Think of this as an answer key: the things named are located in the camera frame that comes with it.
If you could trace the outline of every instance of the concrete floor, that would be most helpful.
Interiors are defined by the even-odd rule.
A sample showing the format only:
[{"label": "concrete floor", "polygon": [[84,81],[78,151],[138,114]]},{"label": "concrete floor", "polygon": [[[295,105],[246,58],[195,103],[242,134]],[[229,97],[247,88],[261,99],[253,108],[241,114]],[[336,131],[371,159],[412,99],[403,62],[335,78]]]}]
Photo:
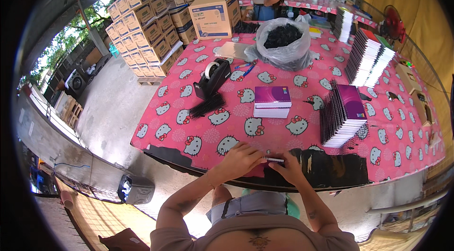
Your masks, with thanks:
[{"label": "concrete floor", "polygon": [[[80,99],[84,111],[76,129],[93,153],[155,183],[152,201],[142,207],[152,216],[157,216],[162,203],[170,195],[195,179],[156,162],[129,145],[156,89],[157,86],[139,86],[137,77],[122,57],[112,57],[85,89]],[[329,192],[319,192],[319,195],[336,216],[339,227],[352,232],[361,241],[380,222],[380,215],[369,215],[366,213],[368,209],[412,202],[420,196],[423,180],[424,172],[419,172],[396,181],[343,190],[336,197],[330,196]],[[241,188],[228,188],[233,197],[241,195]],[[205,216],[211,207],[211,197],[209,193],[185,216],[190,233],[196,237],[203,236],[211,227]],[[299,194],[291,197],[301,209],[301,220],[308,225]]]}]

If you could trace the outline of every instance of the green plastic stool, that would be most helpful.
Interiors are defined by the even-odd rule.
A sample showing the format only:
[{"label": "green plastic stool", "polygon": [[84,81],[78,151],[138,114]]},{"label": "green plastic stool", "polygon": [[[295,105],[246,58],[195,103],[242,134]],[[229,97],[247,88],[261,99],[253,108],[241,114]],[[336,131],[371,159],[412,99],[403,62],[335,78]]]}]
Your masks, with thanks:
[{"label": "green plastic stool", "polygon": [[[244,189],[241,193],[241,196],[249,195],[251,193],[251,189]],[[300,208],[298,207],[297,203],[295,203],[288,193],[285,193],[285,197],[287,198],[287,211],[288,215],[294,218],[300,219]]]}]

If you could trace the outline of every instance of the washing machine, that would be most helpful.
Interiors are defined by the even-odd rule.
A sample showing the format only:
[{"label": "washing machine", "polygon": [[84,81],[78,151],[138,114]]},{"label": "washing machine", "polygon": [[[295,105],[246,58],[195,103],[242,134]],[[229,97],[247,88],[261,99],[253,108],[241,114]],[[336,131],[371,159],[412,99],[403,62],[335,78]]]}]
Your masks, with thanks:
[{"label": "washing machine", "polygon": [[87,83],[83,80],[82,76],[74,69],[65,82],[65,87],[70,88],[74,93],[80,96],[83,90],[87,87]]}]

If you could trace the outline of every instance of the purple notebook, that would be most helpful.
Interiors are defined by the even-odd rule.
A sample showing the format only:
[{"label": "purple notebook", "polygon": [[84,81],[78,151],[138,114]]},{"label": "purple notebook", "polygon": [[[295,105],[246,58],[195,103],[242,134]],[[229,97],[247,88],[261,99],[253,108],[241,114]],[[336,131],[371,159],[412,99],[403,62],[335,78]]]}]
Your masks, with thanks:
[{"label": "purple notebook", "polygon": [[255,103],[264,105],[265,103],[289,103],[290,92],[288,87],[255,87]]},{"label": "purple notebook", "polygon": [[338,84],[340,98],[347,113],[347,119],[367,120],[361,97],[355,86]]}]

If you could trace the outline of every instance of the trash bin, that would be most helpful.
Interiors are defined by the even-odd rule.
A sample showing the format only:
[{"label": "trash bin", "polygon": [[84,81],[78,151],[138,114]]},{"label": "trash bin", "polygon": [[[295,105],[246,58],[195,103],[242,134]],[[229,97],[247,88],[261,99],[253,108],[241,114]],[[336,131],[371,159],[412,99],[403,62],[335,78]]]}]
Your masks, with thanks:
[{"label": "trash bin", "polygon": [[140,205],[151,202],[154,184],[148,178],[134,175],[123,175],[118,186],[118,197],[130,205]]}]

